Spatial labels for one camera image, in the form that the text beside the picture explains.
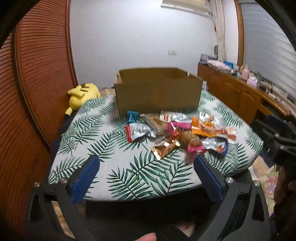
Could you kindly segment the person's right hand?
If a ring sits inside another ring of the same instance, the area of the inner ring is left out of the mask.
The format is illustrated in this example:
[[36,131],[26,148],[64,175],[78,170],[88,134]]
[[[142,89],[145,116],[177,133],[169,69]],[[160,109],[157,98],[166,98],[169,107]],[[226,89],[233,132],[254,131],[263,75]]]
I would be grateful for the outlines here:
[[277,185],[274,191],[274,210],[282,218],[293,219],[295,217],[295,180],[288,178],[289,171],[281,166]]

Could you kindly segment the person's left hand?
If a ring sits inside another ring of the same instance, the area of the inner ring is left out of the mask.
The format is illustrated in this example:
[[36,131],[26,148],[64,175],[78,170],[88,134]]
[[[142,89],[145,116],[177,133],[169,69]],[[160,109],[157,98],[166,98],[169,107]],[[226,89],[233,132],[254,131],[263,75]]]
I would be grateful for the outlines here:
[[138,239],[136,239],[135,241],[157,241],[157,235],[156,233],[148,233]]

